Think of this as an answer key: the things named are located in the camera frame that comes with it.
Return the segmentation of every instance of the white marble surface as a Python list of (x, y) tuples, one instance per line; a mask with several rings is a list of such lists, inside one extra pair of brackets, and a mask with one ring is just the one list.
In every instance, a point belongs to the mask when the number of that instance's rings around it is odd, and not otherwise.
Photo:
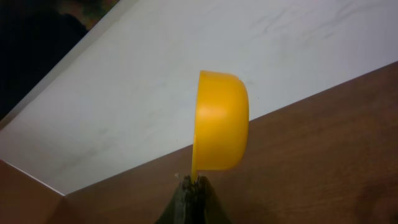
[(61, 193), (191, 144), (199, 70), (238, 75), (254, 119), (398, 60), (396, 0), (128, 1), (0, 132)]

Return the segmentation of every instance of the brown wooden surface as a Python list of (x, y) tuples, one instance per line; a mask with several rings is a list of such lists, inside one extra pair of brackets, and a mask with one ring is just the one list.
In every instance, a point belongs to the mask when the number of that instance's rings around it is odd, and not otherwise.
[(0, 161), (0, 223), (44, 224), (62, 196)]
[[(67, 195), (87, 223), (153, 223), (191, 146)], [(204, 172), (235, 223), (394, 223), (398, 63), (262, 116), (241, 163)]]

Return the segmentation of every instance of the yellow object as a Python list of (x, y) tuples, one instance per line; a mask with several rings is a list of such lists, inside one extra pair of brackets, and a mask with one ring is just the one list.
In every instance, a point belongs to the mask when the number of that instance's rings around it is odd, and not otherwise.
[(193, 136), (192, 182), (197, 170), (223, 170), (242, 158), (248, 140), (249, 100), (236, 76), (201, 71)]

